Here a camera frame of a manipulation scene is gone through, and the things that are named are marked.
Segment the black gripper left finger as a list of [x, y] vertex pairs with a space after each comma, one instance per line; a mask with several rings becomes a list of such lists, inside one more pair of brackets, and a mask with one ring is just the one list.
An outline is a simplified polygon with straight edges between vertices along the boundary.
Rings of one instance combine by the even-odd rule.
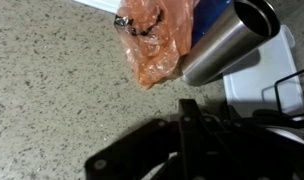
[[199, 106], [194, 99], [180, 99], [178, 113], [182, 120], [188, 121], [199, 119], [202, 116]]

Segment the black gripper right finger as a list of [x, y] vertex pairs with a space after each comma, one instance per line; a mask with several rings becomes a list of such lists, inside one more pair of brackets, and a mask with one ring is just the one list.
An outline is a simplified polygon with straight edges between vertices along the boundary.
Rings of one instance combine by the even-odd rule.
[[232, 105], [223, 106], [223, 124], [230, 125], [234, 120], [240, 119], [240, 114]]

